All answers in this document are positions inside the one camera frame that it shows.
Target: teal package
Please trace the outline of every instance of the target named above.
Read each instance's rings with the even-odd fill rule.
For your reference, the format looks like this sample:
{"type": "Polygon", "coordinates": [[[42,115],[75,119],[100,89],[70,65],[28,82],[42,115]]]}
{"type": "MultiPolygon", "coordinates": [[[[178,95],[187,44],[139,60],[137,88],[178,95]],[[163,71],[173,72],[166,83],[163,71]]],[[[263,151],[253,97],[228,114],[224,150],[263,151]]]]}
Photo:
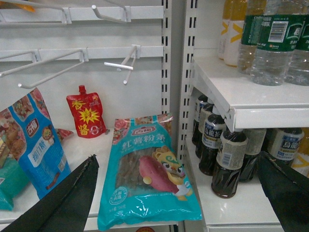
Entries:
{"type": "Polygon", "coordinates": [[[41,93],[35,88],[0,116],[2,140],[43,198],[70,168],[41,93]]]}
{"type": "Polygon", "coordinates": [[[13,210],[13,198],[29,183],[28,177],[14,158],[7,158],[0,169],[0,210],[13,210]]]}
{"type": "Polygon", "coordinates": [[[183,165],[171,148],[171,114],[117,119],[98,229],[144,221],[200,220],[183,165]]]}

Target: green bottle label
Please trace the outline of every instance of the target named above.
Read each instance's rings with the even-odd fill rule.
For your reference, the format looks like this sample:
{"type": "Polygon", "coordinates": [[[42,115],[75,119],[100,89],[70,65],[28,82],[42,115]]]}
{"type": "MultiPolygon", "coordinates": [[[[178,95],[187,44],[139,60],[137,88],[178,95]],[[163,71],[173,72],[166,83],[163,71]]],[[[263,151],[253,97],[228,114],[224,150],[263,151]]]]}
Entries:
{"type": "Polygon", "coordinates": [[[275,52],[290,52],[296,48],[305,15],[275,14],[263,17],[257,48],[275,52]]]}
{"type": "Polygon", "coordinates": [[[309,14],[306,16],[304,27],[297,42],[296,49],[309,51],[309,14]]]}
{"type": "Polygon", "coordinates": [[[243,45],[257,45],[263,22],[262,15],[247,15],[245,24],[243,26],[243,33],[241,44],[243,45]]]}

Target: red sauce pouch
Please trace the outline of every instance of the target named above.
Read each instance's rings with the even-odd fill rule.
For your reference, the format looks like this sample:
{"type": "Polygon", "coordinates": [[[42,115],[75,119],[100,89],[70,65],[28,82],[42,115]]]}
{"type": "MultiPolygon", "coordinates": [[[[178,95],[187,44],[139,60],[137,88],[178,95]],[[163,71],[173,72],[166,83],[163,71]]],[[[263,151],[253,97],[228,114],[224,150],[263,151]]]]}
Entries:
{"type": "Polygon", "coordinates": [[[106,131],[101,100],[97,93],[87,94],[85,86],[79,86],[79,92],[67,96],[77,135],[88,139],[98,137],[106,131]]]}

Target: yellow drink bottle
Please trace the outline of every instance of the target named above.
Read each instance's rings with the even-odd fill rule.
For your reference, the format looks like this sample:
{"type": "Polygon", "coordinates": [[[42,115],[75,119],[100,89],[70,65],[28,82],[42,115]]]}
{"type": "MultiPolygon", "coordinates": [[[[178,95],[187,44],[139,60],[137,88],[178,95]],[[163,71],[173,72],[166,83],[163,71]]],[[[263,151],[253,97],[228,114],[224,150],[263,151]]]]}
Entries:
{"type": "Polygon", "coordinates": [[[231,16],[232,3],[233,3],[233,0],[225,0],[225,3],[224,3],[223,14],[222,14],[221,34],[219,37],[219,44],[218,44],[219,59],[223,59],[224,57],[225,42],[226,42],[226,36],[228,32],[228,22],[231,16]]]}
{"type": "Polygon", "coordinates": [[[238,60],[238,46],[242,37],[242,29],[247,11],[248,0],[234,0],[225,42],[224,62],[228,66],[236,67],[238,60]]]}

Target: water bottle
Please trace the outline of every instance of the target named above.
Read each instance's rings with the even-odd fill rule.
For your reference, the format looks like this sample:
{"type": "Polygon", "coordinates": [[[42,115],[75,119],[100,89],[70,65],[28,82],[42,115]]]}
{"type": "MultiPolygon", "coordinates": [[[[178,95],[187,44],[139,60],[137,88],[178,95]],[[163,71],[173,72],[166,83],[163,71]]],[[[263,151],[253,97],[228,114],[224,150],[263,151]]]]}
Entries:
{"type": "Polygon", "coordinates": [[[301,128],[275,128],[272,130],[267,151],[275,159],[291,166],[303,137],[301,128]]]}
{"type": "Polygon", "coordinates": [[[208,98],[207,104],[203,106],[201,109],[200,117],[199,117],[199,125],[198,125],[198,130],[199,130],[199,138],[197,145],[195,147],[195,154],[198,158],[201,158],[202,154],[202,137],[203,137],[203,132],[205,130],[205,120],[208,118],[209,115],[212,113],[212,108],[214,104],[211,99],[208,98]]]}
{"type": "Polygon", "coordinates": [[[248,0],[237,62],[240,73],[250,75],[265,6],[266,0],[248,0]]]}
{"type": "Polygon", "coordinates": [[[224,62],[228,66],[237,66],[238,47],[242,37],[242,28],[246,16],[247,1],[248,0],[234,0],[232,3],[224,50],[224,62]]]}
{"type": "Polygon", "coordinates": [[[216,106],[212,108],[212,114],[205,120],[202,137],[201,157],[198,167],[205,175],[212,175],[218,149],[221,144],[221,134],[226,130],[226,124],[216,106]]]}
{"type": "Polygon", "coordinates": [[[247,144],[243,129],[234,129],[234,132],[226,130],[221,134],[211,182],[211,188],[217,196],[231,198],[236,194],[247,144]]]}
{"type": "Polygon", "coordinates": [[[199,114],[201,112],[202,107],[207,103],[207,97],[202,94],[200,95],[194,106],[194,120],[193,120],[193,135],[192,135],[192,143],[194,145],[197,145],[198,138],[199,138],[199,131],[198,131],[198,126],[199,126],[199,114]]]}
{"type": "Polygon", "coordinates": [[[309,11],[307,11],[305,24],[293,52],[285,81],[309,86],[309,11]]]}
{"type": "Polygon", "coordinates": [[[303,0],[268,0],[250,75],[254,83],[279,86],[304,22],[303,0]]]}
{"type": "Polygon", "coordinates": [[[223,14],[222,14],[222,30],[219,37],[219,44],[218,44],[218,57],[219,59],[224,58],[224,50],[225,50],[225,42],[226,36],[228,32],[228,22],[231,16],[231,7],[232,7],[233,0],[225,0],[223,14]]]}

